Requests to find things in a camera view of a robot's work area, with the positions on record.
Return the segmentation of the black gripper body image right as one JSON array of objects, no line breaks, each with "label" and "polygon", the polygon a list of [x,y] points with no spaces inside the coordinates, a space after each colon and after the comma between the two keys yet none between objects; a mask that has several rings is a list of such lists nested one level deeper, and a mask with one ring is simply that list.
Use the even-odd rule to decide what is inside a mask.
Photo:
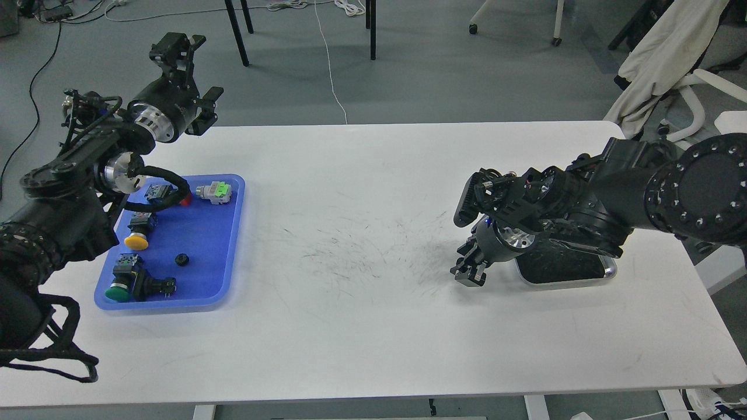
[{"label": "black gripper body image right", "polygon": [[514,260],[533,250],[537,239],[521,229],[510,227],[499,220],[483,217],[472,228],[476,242],[477,263],[490,266],[493,263]]}]

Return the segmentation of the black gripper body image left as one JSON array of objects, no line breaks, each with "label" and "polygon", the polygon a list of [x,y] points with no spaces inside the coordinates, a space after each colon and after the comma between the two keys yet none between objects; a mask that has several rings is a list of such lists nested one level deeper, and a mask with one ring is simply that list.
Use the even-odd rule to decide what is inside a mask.
[{"label": "black gripper body image left", "polygon": [[146,130],[153,140],[172,143],[197,116],[198,89],[192,75],[149,83],[127,107],[127,120]]}]

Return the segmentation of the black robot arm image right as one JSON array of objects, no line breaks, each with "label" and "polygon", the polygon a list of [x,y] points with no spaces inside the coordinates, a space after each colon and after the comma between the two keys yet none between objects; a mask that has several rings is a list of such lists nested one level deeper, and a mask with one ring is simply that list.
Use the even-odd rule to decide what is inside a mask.
[{"label": "black robot arm image right", "polygon": [[566,169],[480,169],[453,217],[472,229],[451,274],[482,286],[487,268],[515,260],[535,285],[608,278],[635,229],[745,250],[745,146],[744,133],[683,152],[667,141],[611,138],[600,155],[581,154]]}]

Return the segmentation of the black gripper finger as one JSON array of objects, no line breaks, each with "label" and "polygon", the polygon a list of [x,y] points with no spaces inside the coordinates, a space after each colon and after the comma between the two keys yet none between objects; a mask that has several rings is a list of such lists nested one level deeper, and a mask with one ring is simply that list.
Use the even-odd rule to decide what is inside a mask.
[{"label": "black gripper finger", "polygon": [[184,33],[166,33],[152,45],[149,59],[158,65],[162,76],[177,88],[194,85],[194,53],[207,40],[203,35],[187,36]]},{"label": "black gripper finger", "polygon": [[456,261],[456,281],[467,287],[482,287],[487,279],[484,272],[486,268],[484,258],[468,260],[466,257],[459,257]]},{"label": "black gripper finger", "polygon": [[457,248],[460,255],[450,269],[455,280],[482,280],[482,255],[475,239],[469,239]]},{"label": "black gripper finger", "polygon": [[223,93],[224,88],[211,87],[202,96],[202,98],[198,98],[194,101],[197,107],[200,109],[200,113],[185,129],[185,133],[187,135],[202,136],[203,133],[205,133],[214,125],[214,123],[216,123],[216,102]]}]

